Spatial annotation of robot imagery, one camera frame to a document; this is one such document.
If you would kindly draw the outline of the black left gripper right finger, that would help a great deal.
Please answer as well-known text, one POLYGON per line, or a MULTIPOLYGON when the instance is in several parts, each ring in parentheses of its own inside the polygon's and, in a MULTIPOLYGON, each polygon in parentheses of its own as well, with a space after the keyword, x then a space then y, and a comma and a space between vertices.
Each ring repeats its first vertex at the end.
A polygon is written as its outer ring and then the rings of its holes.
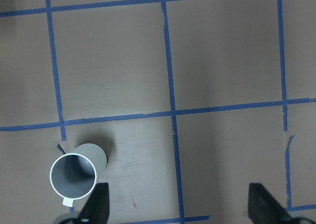
POLYGON ((288 213, 261 183, 250 183, 248 216, 253 224, 286 224, 288 213))

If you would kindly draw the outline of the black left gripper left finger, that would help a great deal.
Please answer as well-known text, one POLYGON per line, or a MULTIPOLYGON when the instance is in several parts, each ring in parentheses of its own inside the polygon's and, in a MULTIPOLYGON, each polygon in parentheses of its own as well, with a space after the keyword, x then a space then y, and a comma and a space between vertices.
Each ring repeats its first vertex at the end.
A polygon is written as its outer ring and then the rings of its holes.
POLYGON ((96 184, 79 216, 79 224, 106 224, 109 219, 109 185, 96 184))

